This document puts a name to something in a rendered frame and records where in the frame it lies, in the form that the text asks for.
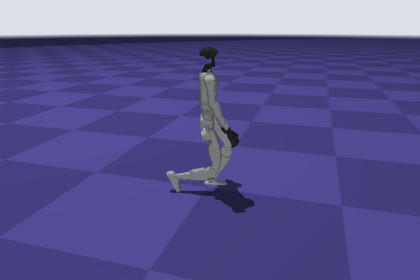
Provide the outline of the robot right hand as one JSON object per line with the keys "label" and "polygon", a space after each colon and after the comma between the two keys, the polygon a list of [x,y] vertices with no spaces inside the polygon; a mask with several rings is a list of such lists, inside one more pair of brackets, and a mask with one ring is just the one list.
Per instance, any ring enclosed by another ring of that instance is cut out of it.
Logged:
{"label": "robot right hand", "polygon": [[227,137],[232,144],[231,148],[237,146],[238,143],[239,143],[238,134],[236,132],[232,131],[230,127],[227,131],[223,127],[221,127],[221,129],[225,134],[227,134]]}

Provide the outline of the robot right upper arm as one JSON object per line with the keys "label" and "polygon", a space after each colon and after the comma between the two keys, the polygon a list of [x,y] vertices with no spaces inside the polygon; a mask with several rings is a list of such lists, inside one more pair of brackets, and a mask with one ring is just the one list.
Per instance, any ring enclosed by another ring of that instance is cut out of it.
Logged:
{"label": "robot right upper arm", "polygon": [[214,110],[213,109],[213,103],[217,102],[215,100],[216,91],[215,91],[215,78],[214,78],[214,76],[205,75],[204,84],[205,84],[206,91],[207,91],[207,99],[208,99],[208,103],[209,103],[209,108],[211,110]]}

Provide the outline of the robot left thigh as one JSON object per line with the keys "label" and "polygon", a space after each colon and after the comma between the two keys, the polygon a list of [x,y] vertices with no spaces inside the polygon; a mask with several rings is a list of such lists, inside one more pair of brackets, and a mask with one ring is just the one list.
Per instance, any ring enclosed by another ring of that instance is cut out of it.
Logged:
{"label": "robot left thigh", "polygon": [[213,127],[213,129],[215,130],[215,132],[216,132],[217,136],[219,137],[219,139],[224,142],[224,146],[221,148],[221,155],[224,156],[224,157],[230,156],[231,153],[232,153],[232,148],[231,148],[232,147],[232,144],[229,141],[229,139],[227,137],[227,134],[225,134],[221,130],[220,126],[218,126],[217,120],[216,120],[215,117],[214,117],[214,127]]}

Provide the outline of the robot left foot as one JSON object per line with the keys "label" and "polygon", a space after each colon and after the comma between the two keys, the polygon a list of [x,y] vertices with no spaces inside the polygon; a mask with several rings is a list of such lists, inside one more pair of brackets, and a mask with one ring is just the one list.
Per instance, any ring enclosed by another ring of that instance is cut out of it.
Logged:
{"label": "robot left foot", "polygon": [[[213,180],[212,180],[212,181],[213,181]],[[206,184],[206,185],[227,185],[227,182],[222,182],[222,181],[215,180],[213,183],[210,183],[210,182],[212,182],[212,181],[210,181],[210,180],[206,180],[206,181],[204,182],[204,184]]]}

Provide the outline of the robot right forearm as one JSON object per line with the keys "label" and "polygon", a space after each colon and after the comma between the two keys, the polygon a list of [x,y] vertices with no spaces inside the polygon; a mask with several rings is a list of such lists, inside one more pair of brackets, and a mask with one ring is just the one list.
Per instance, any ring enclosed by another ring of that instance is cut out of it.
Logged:
{"label": "robot right forearm", "polygon": [[220,129],[221,127],[223,127],[227,131],[229,129],[229,126],[222,115],[219,102],[213,103],[213,109],[214,109],[213,116],[216,118],[218,126],[220,126]]}

